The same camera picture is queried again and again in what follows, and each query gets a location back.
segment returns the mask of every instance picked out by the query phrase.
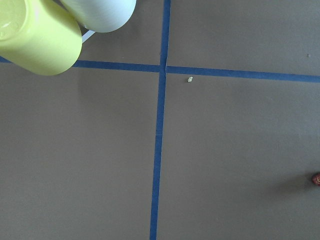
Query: cup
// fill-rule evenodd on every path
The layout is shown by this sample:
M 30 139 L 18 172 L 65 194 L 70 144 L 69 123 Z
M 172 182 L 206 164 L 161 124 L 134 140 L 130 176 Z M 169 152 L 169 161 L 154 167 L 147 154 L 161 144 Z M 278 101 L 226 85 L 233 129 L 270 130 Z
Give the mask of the cup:
M 56 75 L 78 59 L 77 21 L 52 0 L 0 0 L 0 56 L 39 75 Z
M 61 0 L 86 29 L 108 33 L 122 27 L 135 10 L 136 0 Z

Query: white container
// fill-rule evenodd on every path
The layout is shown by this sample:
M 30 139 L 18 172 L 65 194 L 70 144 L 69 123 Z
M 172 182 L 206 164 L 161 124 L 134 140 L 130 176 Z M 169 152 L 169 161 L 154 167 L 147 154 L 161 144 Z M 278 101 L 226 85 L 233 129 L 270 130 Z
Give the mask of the white container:
M 108 33 L 122 27 L 135 10 L 136 0 L 61 0 L 86 29 Z

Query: yellow container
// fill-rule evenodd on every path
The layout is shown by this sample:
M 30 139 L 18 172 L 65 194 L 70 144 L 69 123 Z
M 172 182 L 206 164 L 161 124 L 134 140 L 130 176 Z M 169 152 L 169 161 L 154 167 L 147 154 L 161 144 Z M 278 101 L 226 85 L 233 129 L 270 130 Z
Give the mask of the yellow container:
M 78 59 L 76 20 L 52 0 L 0 0 L 0 56 L 39 75 L 56 75 Z

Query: red object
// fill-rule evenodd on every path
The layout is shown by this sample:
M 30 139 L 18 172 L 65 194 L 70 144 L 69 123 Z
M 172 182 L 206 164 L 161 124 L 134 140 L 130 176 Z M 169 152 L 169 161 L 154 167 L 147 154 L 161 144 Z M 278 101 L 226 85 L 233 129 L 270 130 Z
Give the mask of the red object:
M 320 172 L 312 176 L 312 182 L 320 187 Z

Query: blue tape line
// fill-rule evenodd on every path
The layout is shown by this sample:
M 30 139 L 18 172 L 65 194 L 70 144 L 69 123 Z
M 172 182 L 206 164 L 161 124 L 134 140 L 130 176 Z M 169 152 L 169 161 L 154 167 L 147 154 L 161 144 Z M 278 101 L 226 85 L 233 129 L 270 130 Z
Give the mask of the blue tape line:
M 156 115 L 155 147 L 154 147 L 152 203 L 151 203 L 151 218 L 150 218 L 150 240 L 157 239 L 157 228 L 158 228 L 158 208 L 159 208 L 162 140 L 163 140 L 165 97 L 166 97 L 166 80 L 167 80 L 166 68 L 167 68 L 168 46 L 169 46 L 170 8 L 171 8 L 171 0 L 164 0 L 162 36 L 161 36 L 160 71 L 159 71 L 159 85 L 158 85 L 158 103 L 157 103 L 157 115 Z
M 188 75 L 233 77 L 233 78 L 245 78 L 245 79 L 266 79 L 266 80 L 320 83 L 320 76 L 286 74 L 286 73 L 224 70 L 224 69 L 184 67 L 184 66 L 167 66 L 166 72 L 170 74 L 188 74 Z
M 0 63 L 11 63 L 11 62 L 3 58 L 2 56 L 0 56 Z
M 73 67 L 89 68 L 89 69 L 111 69 L 111 70 L 127 70 L 139 72 L 159 73 L 159 65 L 135 64 L 123 62 L 108 62 L 108 61 L 86 61 L 77 60 Z

